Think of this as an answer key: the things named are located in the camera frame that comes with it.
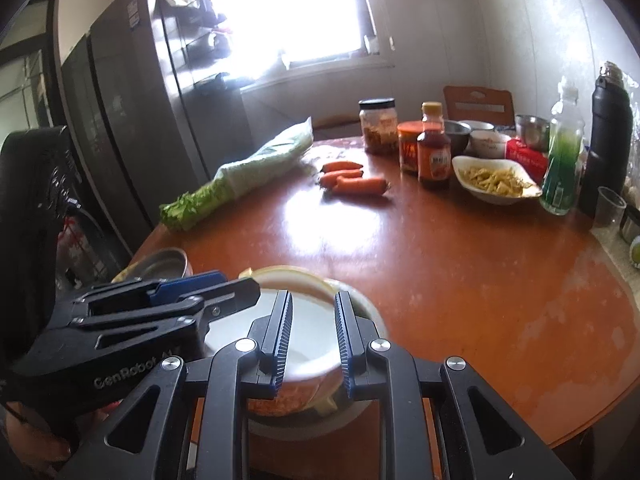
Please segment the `person's hand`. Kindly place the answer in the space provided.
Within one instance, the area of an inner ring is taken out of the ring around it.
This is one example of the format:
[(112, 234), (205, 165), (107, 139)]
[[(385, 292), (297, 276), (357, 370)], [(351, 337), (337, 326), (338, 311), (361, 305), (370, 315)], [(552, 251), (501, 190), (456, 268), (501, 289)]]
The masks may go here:
[(22, 465), (46, 472), (54, 464), (66, 462), (72, 456), (72, 448), (65, 440), (25, 422), (22, 419), (23, 407), (18, 402), (2, 406), (1, 413), (1, 434)]

